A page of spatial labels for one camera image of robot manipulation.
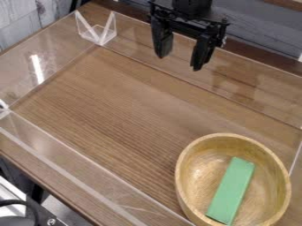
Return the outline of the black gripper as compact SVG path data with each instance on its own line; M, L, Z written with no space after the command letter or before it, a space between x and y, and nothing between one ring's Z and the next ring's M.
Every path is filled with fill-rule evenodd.
M189 61L195 72L210 61L215 46L222 47L227 40L230 22L212 8L212 2L214 0L148 0L156 56L163 58L169 54L173 32L196 39Z

